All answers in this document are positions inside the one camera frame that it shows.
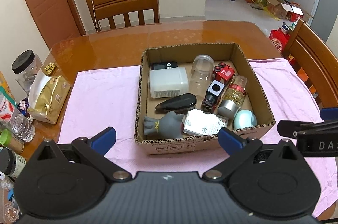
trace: gold glitter bottle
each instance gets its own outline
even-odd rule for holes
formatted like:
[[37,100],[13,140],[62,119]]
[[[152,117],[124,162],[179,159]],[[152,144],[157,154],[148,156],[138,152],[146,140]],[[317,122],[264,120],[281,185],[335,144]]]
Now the gold glitter bottle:
[[234,119],[238,110],[241,108],[245,96],[245,86],[247,78],[244,76],[236,76],[228,86],[223,96],[223,101],[218,107],[218,114],[229,119]]

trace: floor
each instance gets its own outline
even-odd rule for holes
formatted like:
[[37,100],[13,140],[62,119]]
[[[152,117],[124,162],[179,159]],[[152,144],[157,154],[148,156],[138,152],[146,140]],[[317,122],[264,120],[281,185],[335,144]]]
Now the floor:
[[249,6],[245,0],[206,0],[206,20],[247,21],[257,26],[269,36],[272,29],[278,29],[288,20],[276,20],[264,10],[257,10]]

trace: pink towel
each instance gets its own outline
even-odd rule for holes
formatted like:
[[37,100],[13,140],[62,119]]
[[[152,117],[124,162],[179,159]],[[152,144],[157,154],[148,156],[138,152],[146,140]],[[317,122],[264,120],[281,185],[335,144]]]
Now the pink towel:
[[[284,59],[250,60],[268,97],[276,122],[281,119],[320,122],[318,107],[303,82]],[[173,155],[146,155],[134,142],[140,66],[79,72],[67,105],[59,143],[92,137],[108,126],[116,129],[116,144],[105,155],[134,176],[137,171],[200,174],[228,157],[221,148]],[[263,138],[278,143],[275,125]],[[317,217],[338,198],[334,158],[310,158],[322,187],[313,215]]]

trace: chair backrest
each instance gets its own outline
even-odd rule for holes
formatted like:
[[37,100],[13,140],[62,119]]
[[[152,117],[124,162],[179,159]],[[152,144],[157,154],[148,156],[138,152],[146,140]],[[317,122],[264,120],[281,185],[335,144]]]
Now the chair backrest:
[[299,20],[285,46],[283,56],[291,54],[296,71],[303,68],[318,93],[323,107],[338,106],[338,60],[322,39],[303,20]]
[[[100,27],[95,24],[92,0],[86,0],[90,15],[96,31],[101,31]],[[115,29],[114,16],[123,14],[126,27],[131,26],[129,12],[137,11],[139,24],[144,25],[143,10],[153,9],[154,22],[159,23],[158,0],[93,0],[97,21],[108,18],[110,29]]]

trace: light blue egg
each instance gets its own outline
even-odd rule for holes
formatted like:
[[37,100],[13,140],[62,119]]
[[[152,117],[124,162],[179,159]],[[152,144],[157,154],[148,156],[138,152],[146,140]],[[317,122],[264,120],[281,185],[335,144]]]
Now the light blue egg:
[[244,129],[257,126],[256,116],[250,110],[239,111],[234,118],[234,129]]

